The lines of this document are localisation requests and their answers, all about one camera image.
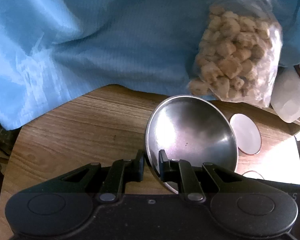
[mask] plastic bag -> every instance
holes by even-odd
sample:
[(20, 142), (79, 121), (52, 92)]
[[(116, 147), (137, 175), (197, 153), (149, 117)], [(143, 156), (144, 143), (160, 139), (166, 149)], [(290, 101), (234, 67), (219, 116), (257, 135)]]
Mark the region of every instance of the plastic bag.
[(215, 0), (199, 43), (200, 79), (195, 95), (209, 88), (222, 101), (269, 106), (282, 48), (281, 26), (272, 14), (275, 0)]

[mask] bowl rim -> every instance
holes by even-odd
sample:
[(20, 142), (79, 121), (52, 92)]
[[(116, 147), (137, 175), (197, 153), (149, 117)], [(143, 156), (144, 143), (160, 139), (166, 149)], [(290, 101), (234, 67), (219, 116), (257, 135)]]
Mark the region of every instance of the bowl rim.
[(228, 119), (224, 116), (224, 114), (216, 107), (214, 106), (212, 103), (208, 102), (207, 100), (204, 100), (200, 97), (197, 97), (197, 96), (193, 96), (193, 95), (177, 95), (177, 96), (172, 96), (172, 97), (169, 97), (167, 99), (165, 99), (164, 101), (162, 101), (160, 104), (157, 105), (157, 107), (153, 110), (152, 114), (150, 115), (149, 119), (148, 119), (148, 122), (147, 122), (147, 125), (146, 125), (146, 132), (145, 132), (145, 139), (144, 139), (144, 142), (145, 142), (145, 148), (146, 148), (146, 160), (147, 160), (147, 163), (150, 167), (150, 170), (151, 170), (151, 173), (155, 176), (155, 178), (161, 183), (163, 184), (168, 190), (172, 191), (173, 193), (176, 193), (178, 194), (178, 191), (175, 190), (173, 187), (171, 187), (168, 182), (162, 182), (160, 180), (160, 174), (159, 172), (157, 171), (156, 167), (154, 166), (154, 162), (152, 161), (152, 158), (151, 158), (151, 155), (150, 155), (150, 149), (149, 149), (149, 128), (150, 128), (150, 125), (151, 125), (151, 122), (152, 122), (152, 119), (154, 117), (154, 115), (158, 112), (158, 110), (163, 106), (165, 105), (167, 102), (173, 100), (173, 99), (176, 99), (176, 98), (194, 98), (194, 99), (198, 99), (198, 100), (201, 100), (205, 103), (207, 103), (208, 105), (212, 106), (215, 110), (217, 110), (217, 112), (223, 117), (223, 119), (226, 121), (226, 123), (228, 124), (230, 130), (231, 130), (231, 133), (233, 135), (233, 138), (234, 138), (234, 143), (235, 143), (235, 149), (236, 149), (236, 165), (235, 165), (235, 169), (234, 169), (234, 172), (237, 171), (237, 168), (238, 168), (238, 162), (239, 162), (239, 150), (238, 150), (238, 145), (237, 145), (237, 140), (236, 140), (236, 137), (235, 137), (235, 134), (234, 134), (234, 131), (228, 121)]

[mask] wooden table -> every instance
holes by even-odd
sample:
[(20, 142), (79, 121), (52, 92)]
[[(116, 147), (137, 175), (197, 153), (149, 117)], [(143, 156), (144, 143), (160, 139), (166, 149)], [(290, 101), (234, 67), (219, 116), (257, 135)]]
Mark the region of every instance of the wooden table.
[[(11, 154), (0, 199), (0, 240), (12, 232), (4, 208), (14, 193), (90, 162), (110, 166), (132, 159), (143, 148), (143, 135), (163, 95), (107, 86), (81, 96), (25, 125)], [(279, 117), (247, 104), (215, 101), (224, 115), (249, 116), (262, 135), (261, 152), (240, 155), (237, 172), (254, 170), (265, 179), (300, 184), (300, 159), (289, 127)], [(127, 193), (170, 194), (146, 167), (141, 183), (130, 182)]]

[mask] beige food chunk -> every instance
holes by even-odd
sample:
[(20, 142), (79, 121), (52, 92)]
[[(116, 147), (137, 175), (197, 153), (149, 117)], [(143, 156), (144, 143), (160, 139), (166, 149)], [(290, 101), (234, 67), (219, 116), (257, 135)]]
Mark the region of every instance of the beige food chunk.
[(228, 98), (230, 90), (230, 81), (227, 77), (217, 78), (215, 83), (212, 85), (214, 93), (220, 98)]
[(221, 18), (219, 16), (214, 17), (208, 25), (208, 29), (213, 32), (219, 30), (221, 27)]
[(239, 16), (237, 14), (235, 14), (234, 12), (232, 11), (226, 11), (222, 16), (221, 16), (221, 20), (222, 21), (225, 21), (229, 18), (233, 18), (235, 20), (239, 20)]
[(204, 55), (201, 54), (201, 53), (199, 53), (199, 54), (197, 54), (197, 56), (195, 56), (195, 62), (197, 63), (197, 65), (198, 65), (199, 67), (202, 67), (202, 66), (204, 66), (204, 65), (207, 65), (207, 64), (209, 63), (209, 61), (206, 60), (206, 59), (204, 58)]
[(240, 16), (240, 27), (242, 32), (254, 32), (256, 23), (245, 16)]
[(214, 64), (209, 62), (207, 65), (201, 67), (201, 75), (209, 84), (215, 82), (218, 76), (223, 76), (222, 71)]
[(255, 59), (261, 59), (266, 55), (267, 46), (263, 40), (260, 40), (258, 44), (254, 45), (251, 49), (251, 57)]
[(222, 57), (231, 55), (235, 50), (236, 47), (231, 41), (223, 41), (217, 46), (217, 53)]
[(253, 84), (252, 84), (252, 82), (250, 82), (250, 81), (245, 81), (244, 82), (244, 85), (242, 86), (242, 88), (241, 88), (241, 90), (242, 91), (248, 91), (250, 88), (252, 88), (253, 87)]
[(239, 33), (237, 36), (237, 43), (247, 49), (252, 49), (257, 44), (258, 38), (255, 33)]
[(209, 29), (206, 29), (202, 35), (202, 40), (208, 41), (212, 37), (213, 32)]
[(210, 5), (209, 10), (214, 15), (223, 14), (225, 9), (220, 5)]
[(233, 54), (233, 57), (236, 57), (240, 60), (240, 62), (243, 62), (251, 57), (251, 50), (249, 49), (237, 49)]
[(210, 13), (209, 14), (209, 19), (212, 20), (214, 17), (216, 17), (217, 15)]
[(237, 91), (234, 89), (234, 87), (230, 87), (229, 93), (228, 93), (228, 98), (232, 100), (239, 100), (242, 98), (242, 93), (241, 91)]
[(237, 76), (242, 70), (239, 60), (231, 57), (220, 60), (218, 67), (230, 79)]
[(205, 59), (216, 63), (218, 60), (220, 60), (220, 57), (218, 55), (213, 55), (213, 56), (206, 55)]
[(219, 41), (221, 38), (222, 38), (221, 32), (220, 32), (220, 31), (216, 31), (216, 32), (212, 35), (210, 41), (211, 41), (211, 42), (217, 42), (217, 41)]
[(266, 44), (266, 46), (267, 46), (267, 48), (272, 48), (272, 41), (271, 41), (271, 39), (267, 39), (267, 40), (263, 40), (264, 42), (265, 42), (265, 44)]
[(235, 47), (236, 47), (237, 49), (244, 49), (244, 48), (245, 48), (241, 43), (239, 43), (239, 42), (237, 42), (237, 41), (234, 41), (233, 44), (235, 45)]
[(205, 40), (201, 40), (199, 43), (199, 50), (202, 50), (208, 43)]
[(241, 63), (241, 66), (242, 66), (242, 71), (240, 72), (240, 76), (245, 76), (252, 70), (254, 64), (251, 60), (247, 59), (246, 61)]
[(260, 38), (263, 40), (267, 40), (270, 37), (270, 30), (269, 30), (269, 24), (262, 20), (256, 21), (256, 29), (257, 33), (259, 34)]
[(258, 77), (257, 68), (256, 67), (252, 68), (252, 70), (250, 70), (247, 74), (245, 74), (244, 77), (249, 81), (256, 80)]
[(224, 24), (220, 28), (220, 32), (224, 37), (234, 38), (237, 34), (240, 33), (240, 25), (233, 18), (227, 18)]
[(200, 78), (192, 79), (188, 84), (188, 89), (195, 96), (204, 96), (209, 93), (209, 86)]
[(235, 90), (239, 91), (244, 85), (244, 80), (240, 77), (234, 77), (230, 79), (230, 85), (234, 87)]
[(208, 56), (213, 56), (215, 53), (216, 53), (216, 47), (211, 44), (205, 46), (202, 50), (202, 54)]

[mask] screw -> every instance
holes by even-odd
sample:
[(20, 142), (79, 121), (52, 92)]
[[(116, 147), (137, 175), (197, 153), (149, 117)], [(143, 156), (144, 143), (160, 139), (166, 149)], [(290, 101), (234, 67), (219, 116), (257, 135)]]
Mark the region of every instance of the screw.
[(99, 196), (102, 201), (113, 201), (115, 200), (115, 194), (112, 193), (103, 193)]
[(203, 195), (200, 193), (190, 193), (188, 194), (188, 199), (191, 201), (200, 201), (203, 200)]

